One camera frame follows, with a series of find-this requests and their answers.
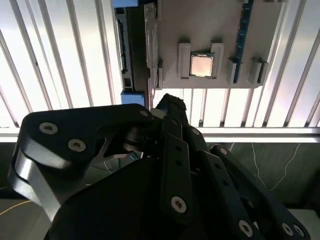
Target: hole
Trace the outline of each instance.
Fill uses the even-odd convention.
[[[125,78],[125,79],[124,79],[124,86],[125,86],[126,88],[131,88],[131,87],[132,87],[132,85],[131,85],[131,79],[130,79],[130,78]]]
[[[226,180],[222,180],[223,185],[225,185],[226,187],[229,186],[229,183]]]
[[[179,202],[179,201],[175,201],[175,205],[176,205],[179,209],[182,208],[182,204],[181,204],[181,202]]]
[[[74,143],[72,144],[72,146],[77,147],[77,148],[81,148],[81,143],[79,143],[79,142],[74,142]]]
[[[243,225],[243,228],[246,232],[249,232],[249,228],[246,225]]]
[[[49,130],[49,131],[52,131],[54,128],[52,126],[44,126],[44,129],[45,130]]]
[[[125,14],[125,9],[123,7],[118,7],[115,9],[116,14]]]
[[[181,166],[182,166],[182,161],[176,160],[176,161],[175,161],[175,164],[177,164],[179,167],[181,167]]]

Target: robotic hand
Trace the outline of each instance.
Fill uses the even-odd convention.
[[[85,186],[91,163],[143,157]],[[186,106],[138,104],[29,114],[8,174],[52,221],[49,240],[309,240],[305,227],[222,145],[208,149]]]

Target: metal rod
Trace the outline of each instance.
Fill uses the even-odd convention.
[[[28,32],[27,32],[27,28],[26,28],[26,25],[25,25],[24,20],[22,18],[18,3],[17,3],[16,0],[10,0],[10,4],[11,4],[12,10],[13,10],[15,19],[16,19],[16,21],[18,23],[19,29],[21,31],[21,35],[22,35],[24,44],[26,46],[27,52],[29,54],[29,57],[30,57],[30,60],[31,60],[31,64],[33,66],[36,78],[37,78],[38,83],[40,85],[40,88],[41,88],[42,95],[44,97],[45,103],[46,103],[46,105],[47,105],[49,110],[53,110],[53,107],[52,107],[52,104],[51,104],[51,100],[49,98],[49,94],[48,94],[48,91],[46,89],[46,85],[45,85],[44,79],[43,79],[42,74],[40,72],[40,69],[39,69],[39,66],[38,66],[38,63],[37,63],[37,58],[36,58],[34,49],[32,47],[32,44],[31,44],[31,41],[30,41],[30,38],[29,38],[29,35],[28,35]]]
[[[320,143],[318,127],[198,127],[207,143]]]
[[[71,96],[70,96],[70,92],[69,92],[69,87],[67,84],[67,80],[66,80],[66,75],[65,75],[65,71],[64,68],[62,66],[62,61],[61,61],[61,57],[59,54],[59,49],[58,49],[58,45],[56,42],[56,38],[54,35],[54,30],[49,18],[49,13],[48,13],[48,9],[47,9],[47,5],[46,5],[46,1],[38,1],[39,3],[39,7],[41,10],[41,14],[42,14],[42,18],[43,18],[43,22],[44,22],[44,26],[46,29],[46,32],[48,34],[48,38],[52,47],[52,52],[53,52],[53,56],[54,56],[54,60],[55,60],[55,64],[56,67],[58,69],[58,73],[61,79],[61,83],[64,89],[64,93],[65,93],[65,97],[66,100],[68,102],[69,108],[72,109],[74,107],[72,100],[71,100]]]
[[[112,70],[111,70],[111,64],[110,64],[110,54],[108,49],[106,23],[104,19],[103,6],[102,6],[101,0],[94,0],[94,2],[95,2],[96,14],[98,18],[98,25],[99,25],[99,31],[100,31],[100,37],[101,37],[101,43],[102,43],[101,44],[102,52],[103,52],[106,76],[107,76],[108,85],[109,85],[111,104],[115,105],[116,97],[115,97],[114,83],[113,83]]]
[[[91,92],[91,88],[90,88],[89,75],[88,75],[88,70],[87,70],[84,49],[83,49],[82,42],[81,42],[81,35],[80,35],[80,31],[79,31],[79,26],[78,26],[75,4],[74,4],[73,0],[66,0],[66,5],[67,5],[68,11],[69,11],[71,26],[72,26],[72,30],[73,30],[74,39],[75,39],[76,50],[77,50],[77,53],[79,56],[80,66],[81,66],[81,70],[82,70],[82,75],[83,75],[83,79],[84,79],[86,92],[87,92],[88,99],[89,99],[89,104],[90,104],[90,107],[93,107],[94,101],[93,101],[92,92]]]
[[[319,29],[318,34],[317,34],[317,36],[315,38],[315,41],[313,43],[313,46],[312,46],[311,52],[309,54],[308,60],[306,61],[306,64],[305,64],[305,67],[304,67],[300,82],[298,84],[298,87],[296,88],[296,91],[295,91],[295,94],[294,94],[294,98],[292,100],[291,106],[289,108],[288,114],[287,114],[285,122],[284,122],[284,126],[285,127],[288,124],[290,124],[292,115],[293,115],[294,110],[295,110],[295,108],[297,106],[298,100],[299,100],[299,98],[301,96],[301,92],[302,92],[302,90],[304,88],[304,85],[306,83],[306,79],[307,79],[308,74],[310,72],[311,66],[314,63],[316,54],[317,54],[318,49],[319,49],[319,45],[320,45],[320,29]]]
[[[19,76],[18,71],[17,71],[16,66],[15,66],[15,63],[14,63],[12,57],[11,57],[11,54],[10,54],[9,49],[7,47],[6,41],[4,39],[4,36],[2,35],[1,29],[0,29],[0,46],[1,46],[2,50],[3,50],[3,53],[4,53],[4,56],[5,56],[5,59],[6,59],[7,63],[8,63],[8,66],[9,66],[11,72],[12,72],[12,75],[14,77],[15,83],[16,83],[17,87],[19,88],[19,91],[20,91],[21,96],[22,96],[22,98],[24,100],[25,106],[28,109],[29,113],[32,113],[33,110],[32,110],[31,104],[29,102],[29,99],[27,97],[27,93],[26,93],[25,88],[24,88],[24,86],[22,84],[22,81],[20,79],[20,76]]]

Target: wire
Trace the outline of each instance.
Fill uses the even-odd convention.
[[[107,164],[106,164],[106,161],[103,162],[104,165],[105,165],[105,168],[112,174],[112,172],[110,171],[110,169],[108,168]]]
[[[292,158],[290,158],[290,160],[285,164],[285,166],[284,166],[284,175],[280,178],[280,180],[279,180],[269,191],[272,191],[273,189],[275,189],[276,186],[278,186],[278,184],[286,177],[286,175],[287,175],[287,166],[288,166],[289,163],[295,158],[300,144],[301,144],[301,143],[299,143],[299,144],[296,146]]]
[[[263,181],[263,180],[261,179],[261,177],[260,177],[260,171],[259,171],[259,168],[258,168],[258,165],[257,165],[256,152],[255,152],[255,147],[254,147],[254,143],[253,143],[253,142],[251,143],[251,147],[252,147],[252,151],[253,151],[253,161],[254,161],[254,165],[255,165],[256,171],[257,171],[258,179],[262,182],[262,184],[264,185],[264,187],[265,187],[266,189],[268,189],[267,186],[266,186],[266,184],[264,183],[264,181]]]
[[[234,148],[235,142],[231,144],[229,151],[231,152],[231,150]]]
[[[284,175],[280,178],[280,180],[270,189],[267,188],[266,184],[264,183],[264,181],[261,179],[260,177],[260,171],[259,171],[259,168],[257,166],[257,160],[256,160],[256,152],[255,152],[255,147],[254,147],[254,143],[252,142],[251,143],[251,146],[252,146],[252,151],[253,151],[253,161],[254,161],[254,165],[255,165],[255,168],[257,170],[257,177],[259,178],[259,180],[262,182],[262,184],[264,185],[264,187],[268,190],[268,191],[272,191],[273,189],[275,189],[279,183],[286,177],[287,175],[287,166],[289,165],[289,163],[295,158],[296,154],[297,154],[297,151],[298,151],[298,148],[300,146],[301,143],[299,143],[295,150],[294,150],[294,154],[293,156],[290,158],[289,161],[286,162],[285,166],[284,166]]]
[[[6,212],[10,211],[11,209],[14,209],[15,207],[18,207],[18,206],[20,206],[20,205],[22,205],[22,204],[27,204],[27,203],[30,203],[30,202],[31,202],[30,200],[29,200],[29,201],[23,201],[23,202],[20,202],[20,203],[18,203],[18,204],[16,204],[16,205],[12,206],[12,207],[9,207],[7,210],[4,210],[3,212],[1,212],[1,213],[0,213],[0,216],[1,216],[2,214],[5,214]]]
[[[105,169],[102,169],[102,168],[100,168],[100,167],[97,167],[97,166],[92,166],[93,168],[95,168],[95,169],[99,169],[99,170],[101,170],[101,171],[107,171],[107,170],[105,170]]]

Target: screw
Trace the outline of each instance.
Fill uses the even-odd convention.
[[[283,230],[286,232],[286,234],[288,234],[289,236],[293,236],[294,232],[292,231],[292,229],[288,226],[288,224],[286,223],[282,223],[282,228]]]
[[[197,129],[192,129],[192,132],[194,133],[194,134],[197,134],[197,135],[199,135],[200,134],[200,132],[197,130]]]
[[[171,122],[173,122],[173,124],[175,124],[175,125],[178,125],[178,123],[177,123],[177,121],[176,120],[174,120],[174,119],[170,119],[171,120]]]
[[[173,209],[176,212],[178,212],[180,214],[185,213],[187,210],[187,205],[186,205],[185,201],[181,197],[178,197],[178,196],[174,196],[171,198],[171,206],[173,207]]]
[[[68,142],[68,147],[75,152],[83,152],[86,149],[86,144],[80,139],[71,139]]]
[[[228,152],[224,148],[220,147],[220,152],[223,153],[224,155],[227,155]]]
[[[298,234],[300,234],[302,237],[305,236],[304,232],[301,230],[300,227],[298,227],[297,225],[293,225],[295,230],[298,232]]]
[[[58,127],[57,125],[51,123],[51,122],[43,122],[40,124],[39,129],[41,132],[43,132],[44,134],[49,134],[49,135],[53,135],[56,134],[58,132]]]
[[[254,235],[251,226],[244,220],[239,221],[239,228],[249,238],[251,238]]]
[[[145,117],[148,117],[148,113],[146,112],[146,111],[140,111],[140,113],[143,115],[143,116],[145,116]]]

